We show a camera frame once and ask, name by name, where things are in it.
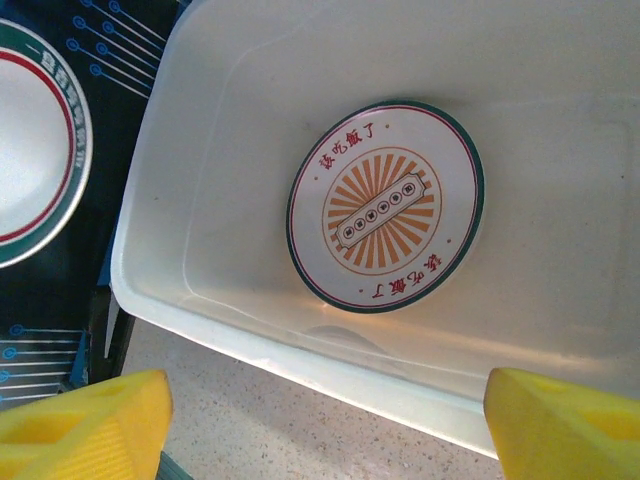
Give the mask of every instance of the white plate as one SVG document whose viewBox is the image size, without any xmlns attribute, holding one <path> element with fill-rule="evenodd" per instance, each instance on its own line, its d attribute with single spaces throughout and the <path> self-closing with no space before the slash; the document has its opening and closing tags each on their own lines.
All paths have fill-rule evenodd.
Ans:
<svg viewBox="0 0 640 480">
<path fill-rule="evenodd" d="M 358 313 L 407 306 L 467 255 L 484 203 L 480 158 L 449 115 L 383 102 L 313 147 L 289 200 L 298 273 L 327 303 Z"/>
<path fill-rule="evenodd" d="M 0 267 L 32 255 L 65 225 L 92 154 L 89 108 L 51 45 L 0 20 Z"/>
</svg>

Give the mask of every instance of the plate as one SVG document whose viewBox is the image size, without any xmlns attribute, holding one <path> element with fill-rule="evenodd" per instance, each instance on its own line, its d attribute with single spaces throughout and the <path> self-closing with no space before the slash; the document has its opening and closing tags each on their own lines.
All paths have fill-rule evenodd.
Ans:
<svg viewBox="0 0 640 480">
<path fill-rule="evenodd" d="M 357 313 L 410 305 L 458 268 L 484 206 L 478 152 L 462 126 L 420 102 L 383 102 L 340 121 L 291 190 L 287 242 L 304 283 Z"/>
<path fill-rule="evenodd" d="M 41 37 L 0 20 L 0 267 L 66 224 L 89 175 L 89 107 L 73 71 Z"/>
</svg>

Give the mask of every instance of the partial plate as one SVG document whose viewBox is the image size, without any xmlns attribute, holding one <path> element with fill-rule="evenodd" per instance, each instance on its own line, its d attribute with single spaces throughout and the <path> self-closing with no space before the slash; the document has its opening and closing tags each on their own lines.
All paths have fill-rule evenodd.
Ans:
<svg viewBox="0 0 640 480">
<path fill-rule="evenodd" d="M 62 56 L 0 20 L 0 268 L 41 249 L 84 191 L 93 151 L 89 107 Z"/>
</svg>

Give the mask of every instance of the red chinese characters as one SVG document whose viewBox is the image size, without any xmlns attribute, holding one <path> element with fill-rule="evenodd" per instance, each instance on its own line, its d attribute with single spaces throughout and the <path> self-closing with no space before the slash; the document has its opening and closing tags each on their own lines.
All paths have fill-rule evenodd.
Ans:
<svg viewBox="0 0 640 480">
<path fill-rule="evenodd" d="M 423 278 L 424 278 L 424 273 L 422 272 L 411 272 L 409 275 L 407 275 L 407 280 L 409 280 L 410 282 L 413 282 L 411 284 L 412 287 L 415 287 L 417 284 L 419 284 Z"/>
<path fill-rule="evenodd" d="M 427 259 L 427 263 L 425 263 L 424 266 L 427 267 L 430 271 L 435 272 L 441 263 L 442 259 L 435 253 L 432 253 Z"/>
<path fill-rule="evenodd" d="M 324 155 L 322 155 L 322 158 L 320 159 L 320 166 L 329 170 L 333 166 L 333 162 L 335 161 L 336 161 L 335 158 L 330 157 L 325 153 Z"/>
<path fill-rule="evenodd" d="M 373 122 L 363 125 L 360 129 L 354 128 L 350 132 L 346 132 L 345 139 L 338 139 L 331 147 L 331 153 L 334 157 L 328 153 L 323 154 L 319 160 L 320 166 L 326 170 L 330 170 L 338 155 L 344 155 L 349 148 L 363 142 L 364 139 L 367 138 L 373 138 Z"/>
<path fill-rule="evenodd" d="M 369 122 L 367 123 L 364 128 L 367 129 L 367 138 L 371 138 L 373 137 L 373 132 L 371 131 L 371 129 L 373 128 L 373 123 Z"/>
<path fill-rule="evenodd" d="M 362 138 L 360 138 L 358 130 L 356 130 L 355 128 L 351 130 L 351 132 L 347 132 L 347 143 L 350 147 L 353 147 L 356 143 L 360 143 L 361 141 Z"/>
<path fill-rule="evenodd" d="M 334 153 L 334 155 L 339 155 L 347 151 L 347 146 L 342 145 L 342 142 L 338 140 L 333 144 L 333 148 L 331 149 L 331 151 Z"/>
<path fill-rule="evenodd" d="M 378 287 L 376 288 L 376 294 L 373 295 L 371 298 L 378 298 L 378 297 L 384 297 L 384 294 L 380 292 L 380 289 L 384 287 L 383 284 L 379 283 Z"/>
<path fill-rule="evenodd" d="M 404 289 L 407 288 L 407 284 L 404 282 L 404 278 L 399 278 L 398 280 L 389 282 L 389 285 L 391 285 L 391 295 L 404 293 Z"/>
</svg>

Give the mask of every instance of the blue line pattern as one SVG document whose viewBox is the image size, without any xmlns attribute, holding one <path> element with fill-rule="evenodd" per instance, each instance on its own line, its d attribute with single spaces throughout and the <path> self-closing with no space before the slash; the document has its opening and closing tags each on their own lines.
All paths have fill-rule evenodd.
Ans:
<svg viewBox="0 0 640 480">
<path fill-rule="evenodd" d="M 117 0 L 110 0 L 108 8 L 96 5 L 95 0 L 78 1 L 83 7 L 99 12 L 104 20 L 97 28 L 81 15 L 73 17 L 73 26 L 93 34 L 96 43 L 83 46 L 70 37 L 67 48 L 91 59 L 89 71 L 94 77 L 148 99 L 166 39 L 124 11 Z"/>
</svg>

